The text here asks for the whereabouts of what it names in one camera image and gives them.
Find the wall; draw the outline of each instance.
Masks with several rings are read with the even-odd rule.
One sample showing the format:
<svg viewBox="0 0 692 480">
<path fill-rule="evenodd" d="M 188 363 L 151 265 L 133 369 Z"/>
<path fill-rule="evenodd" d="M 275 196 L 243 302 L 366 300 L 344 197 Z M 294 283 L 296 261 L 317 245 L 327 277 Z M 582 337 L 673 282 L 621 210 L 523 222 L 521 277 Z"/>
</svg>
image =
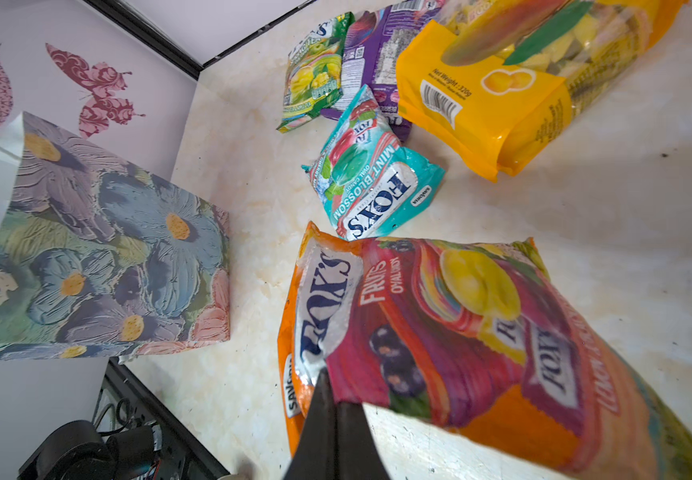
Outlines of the wall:
<svg viewBox="0 0 692 480">
<path fill-rule="evenodd" d="M 109 122 L 89 139 L 157 175 L 175 165 L 196 82 L 79 0 L 0 0 L 0 60 L 12 85 L 12 120 L 21 110 L 79 133 L 79 115 L 91 100 L 51 59 L 45 44 L 105 62 L 126 88 L 109 93 L 132 102 L 127 124 Z"/>
<path fill-rule="evenodd" d="M 143 168 L 169 178 L 196 83 L 75 0 L 0 0 L 0 60 L 12 86 L 13 108 L 78 133 L 90 91 L 53 62 L 45 43 L 107 62 L 125 75 L 115 98 L 132 101 L 126 125 L 110 122 L 89 137 Z M 90 419 L 106 359 L 0 362 L 0 478 L 14 478 L 46 436 L 66 422 Z"/>
<path fill-rule="evenodd" d="M 203 64 L 304 0 L 124 0 Z"/>
<path fill-rule="evenodd" d="M 57 427 L 91 420 L 106 359 L 0 362 L 0 479 L 18 468 Z"/>
</svg>

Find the butterfly wall decal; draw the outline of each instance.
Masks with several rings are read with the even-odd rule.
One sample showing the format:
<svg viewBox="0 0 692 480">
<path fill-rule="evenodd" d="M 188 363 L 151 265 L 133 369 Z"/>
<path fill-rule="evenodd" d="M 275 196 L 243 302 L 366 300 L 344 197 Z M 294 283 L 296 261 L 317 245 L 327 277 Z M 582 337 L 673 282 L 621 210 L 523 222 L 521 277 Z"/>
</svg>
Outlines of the butterfly wall decal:
<svg viewBox="0 0 692 480">
<path fill-rule="evenodd" d="M 79 132 L 83 138 L 107 130 L 110 121 L 126 125 L 133 117 L 145 117 L 144 114 L 135 113 L 132 102 L 127 98 L 116 96 L 117 91 L 127 88 L 124 76 L 132 75 L 132 72 L 118 72 L 105 62 L 90 67 L 77 54 L 58 50 L 49 43 L 45 45 L 58 68 L 90 92 L 90 98 L 79 114 Z"/>
</svg>

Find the teal candy bag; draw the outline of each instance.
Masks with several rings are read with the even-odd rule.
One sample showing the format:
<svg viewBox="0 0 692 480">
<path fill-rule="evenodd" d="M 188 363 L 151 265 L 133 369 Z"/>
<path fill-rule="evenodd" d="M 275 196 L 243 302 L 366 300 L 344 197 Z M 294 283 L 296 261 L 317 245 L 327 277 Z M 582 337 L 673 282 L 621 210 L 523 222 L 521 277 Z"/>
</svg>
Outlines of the teal candy bag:
<svg viewBox="0 0 692 480">
<path fill-rule="evenodd" d="M 330 223 L 346 240 L 389 235 L 437 193 L 444 170 L 402 147 L 367 85 L 343 112 L 312 166 Z"/>
</svg>

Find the orange candy icon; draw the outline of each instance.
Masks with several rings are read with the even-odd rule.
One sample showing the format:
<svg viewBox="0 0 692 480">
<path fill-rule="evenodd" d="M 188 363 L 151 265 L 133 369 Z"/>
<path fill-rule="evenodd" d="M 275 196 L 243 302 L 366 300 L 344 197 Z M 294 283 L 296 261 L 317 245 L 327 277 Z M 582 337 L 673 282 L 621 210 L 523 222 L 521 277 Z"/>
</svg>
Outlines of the orange candy icon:
<svg viewBox="0 0 692 480">
<path fill-rule="evenodd" d="M 510 91 L 521 91 L 530 88 L 536 79 L 531 70 L 493 70 L 482 79 L 482 87 L 494 95 L 504 95 Z"/>
</svg>

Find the plastic packaging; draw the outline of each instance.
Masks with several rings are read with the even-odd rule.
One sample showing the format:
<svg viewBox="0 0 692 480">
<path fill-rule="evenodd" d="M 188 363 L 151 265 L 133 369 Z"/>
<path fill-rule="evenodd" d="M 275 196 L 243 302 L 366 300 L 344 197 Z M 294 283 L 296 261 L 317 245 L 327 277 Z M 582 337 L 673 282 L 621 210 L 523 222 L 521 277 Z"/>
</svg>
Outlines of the plastic packaging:
<svg viewBox="0 0 692 480">
<path fill-rule="evenodd" d="M 311 31 L 288 56 L 282 133 L 315 119 L 341 97 L 343 44 L 351 12 L 328 20 Z"/>
<path fill-rule="evenodd" d="M 370 238 L 309 224 L 278 337 L 295 452 L 317 375 L 576 478 L 692 478 L 692 434 L 552 286 L 532 239 Z"/>
<path fill-rule="evenodd" d="M 397 113 L 397 57 L 413 41 L 445 0 L 408 0 L 377 12 L 365 12 L 349 27 L 343 50 L 343 96 L 322 116 L 338 120 L 362 85 L 370 85 L 391 129 L 406 141 L 412 124 Z"/>
<path fill-rule="evenodd" d="M 449 0 L 397 60 L 399 114 L 496 181 L 518 174 L 684 0 Z"/>
<path fill-rule="evenodd" d="M 387 235 L 418 215 L 437 193 L 444 170 L 402 147 L 362 86 L 312 166 L 303 166 L 342 238 Z"/>
</svg>

